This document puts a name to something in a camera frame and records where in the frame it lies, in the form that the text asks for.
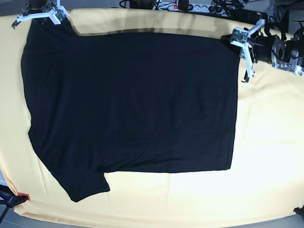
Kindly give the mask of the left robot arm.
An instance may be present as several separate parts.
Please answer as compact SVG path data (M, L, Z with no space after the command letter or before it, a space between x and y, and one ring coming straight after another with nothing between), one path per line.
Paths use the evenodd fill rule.
M261 19L251 29L235 28L231 44L241 47L240 57L247 62L244 83L254 76L253 64L259 61L299 76L304 73L303 27L287 40L280 23Z

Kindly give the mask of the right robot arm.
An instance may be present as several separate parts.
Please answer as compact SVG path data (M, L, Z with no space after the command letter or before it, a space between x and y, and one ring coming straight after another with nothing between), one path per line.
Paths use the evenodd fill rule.
M54 25L59 25L67 16L69 13L60 0L27 0L26 8L16 17L11 27L15 29L21 22L37 19L40 22L50 20Z

